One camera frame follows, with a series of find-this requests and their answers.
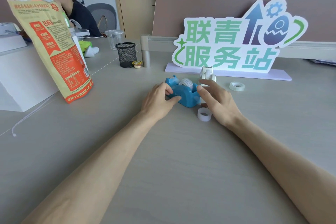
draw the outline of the gear icon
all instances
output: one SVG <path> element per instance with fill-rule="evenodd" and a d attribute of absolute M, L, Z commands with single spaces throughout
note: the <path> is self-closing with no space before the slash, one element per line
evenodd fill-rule
<path fill-rule="evenodd" d="M 279 2 L 276 2 L 274 4 L 271 4 L 269 8 L 266 10 L 267 14 L 266 16 L 269 16 L 270 18 L 273 18 L 273 16 L 278 16 L 279 12 L 282 11 L 282 4 L 279 4 Z M 277 8 L 277 11 L 275 13 L 272 13 L 272 9 Z"/>

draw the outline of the yellow lid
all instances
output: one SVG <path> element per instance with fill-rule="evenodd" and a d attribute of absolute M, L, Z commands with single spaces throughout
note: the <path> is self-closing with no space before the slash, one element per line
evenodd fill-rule
<path fill-rule="evenodd" d="M 136 65 L 136 66 L 141 65 L 141 64 L 142 64 L 142 61 L 138 61 L 138 60 L 132 62 L 132 65 Z"/>

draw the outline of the food package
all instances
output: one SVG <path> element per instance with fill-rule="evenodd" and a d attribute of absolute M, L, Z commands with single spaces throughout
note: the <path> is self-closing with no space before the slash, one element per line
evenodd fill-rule
<path fill-rule="evenodd" d="M 10 8 L 67 103 L 85 96 L 93 82 L 65 22 L 62 7 L 43 0 L 8 1 Z"/>

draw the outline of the tape roll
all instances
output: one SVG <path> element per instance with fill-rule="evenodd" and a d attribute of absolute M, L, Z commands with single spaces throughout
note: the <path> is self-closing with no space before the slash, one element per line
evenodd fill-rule
<path fill-rule="evenodd" d="M 182 80 L 179 82 L 179 85 L 187 86 L 187 87 L 191 88 L 191 90 L 194 89 L 193 82 L 192 82 L 190 79 L 188 79 L 188 78 L 184 78 L 184 79 L 182 79 Z"/>
<path fill-rule="evenodd" d="M 245 89 L 245 85 L 240 82 L 231 82 L 229 87 L 234 91 L 243 91 Z"/>
<path fill-rule="evenodd" d="M 197 117 L 201 121 L 209 121 L 211 120 L 211 116 L 212 116 L 212 112 L 208 108 L 202 107 L 198 109 Z"/>

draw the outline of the clear plastic cup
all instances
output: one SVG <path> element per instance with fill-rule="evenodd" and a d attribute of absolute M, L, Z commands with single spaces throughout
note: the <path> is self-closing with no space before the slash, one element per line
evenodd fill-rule
<path fill-rule="evenodd" d="M 125 33 L 120 29 L 110 29 L 105 31 L 112 50 L 116 50 L 115 45 L 125 42 Z"/>

